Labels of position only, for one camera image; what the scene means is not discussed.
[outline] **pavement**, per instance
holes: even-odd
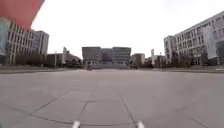
[[[0,74],[36,73],[36,72],[58,72],[70,71],[66,68],[45,68],[45,67],[0,67]]]
[[[141,70],[0,74],[2,128],[223,128],[224,75]]]

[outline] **ground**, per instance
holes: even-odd
[[[93,70],[0,75],[2,128],[223,128],[224,75]]]

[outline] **office building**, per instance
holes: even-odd
[[[129,64],[131,48],[128,47],[82,47],[84,64],[100,64],[111,62],[114,64]]]
[[[34,45],[38,53],[46,58],[48,50],[49,35],[43,31],[36,31],[34,33]]]
[[[166,63],[172,62],[173,54],[177,51],[176,38],[174,36],[168,36],[164,39],[164,50],[166,56]]]
[[[193,57],[194,63],[198,65],[203,62],[204,54],[207,54],[207,58],[215,63],[219,57],[224,56],[218,52],[222,49],[223,42],[224,11],[174,36],[166,37],[164,39],[166,59],[170,62],[171,53],[174,51],[179,58]]]
[[[113,49],[112,48],[102,48],[101,49],[102,62],[112,63],[113,62]]]
[[[113,47],[113,62],[117,64],[129,64],[131,48]]]
[[[84,64],[98,64],[101,62],[101,47],[82,47],[82,56]]]
[[[0,16],[30,29],[44,0],[0,0]]]
[[[145,62],[145,54],[135,53],[131,56],[132,65],[136,67],[142,67]]]
[[[19,58],[27,59],[25,56],[34,54],[46,56],[49,35],[45,34],[24,29],[15,22],[0,17],[0,63],[16,64]]]

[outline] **sky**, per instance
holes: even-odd
[[[32,28],[50,35],[48,53],[66,47],[125,46],[164,54],[163,39],[221,11],[223,0],[45,0]]]

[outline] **tall building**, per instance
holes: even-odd
[[[131,48],[113,47],[113,62],[118,64],[128,64],[131,59]]]
[[[164,39],[164,50],[166,56],[166,63],[171,63],[173,53],[177,51],[176,38],[174,36],[168,36]]]
[[[166,37],[164,39],[166,59],[170,61],[172,59],[170,51],[174,51],[179,58],[192,56],[195,64],[202,63],[203,54],[207,54],[208,59],[216,61],[219,56],[224,56],[217,54],[223,42],[224,11],[174,36]]]
[[[44,0],[0,0],[0,16],[30,28]]]
[[[45,55],[48,40],[45,41],[37,33],[39,32],[24,29],[17,23],[0,17],[0,63],[16,64],[16,59],[22,55],[31,56],[34,53]]]
[[[43,31],[36,31],[34,35],[35,35],[34,42],[36,47],[38,48],[38,53],[46,57],[48,50],[49,35]]]

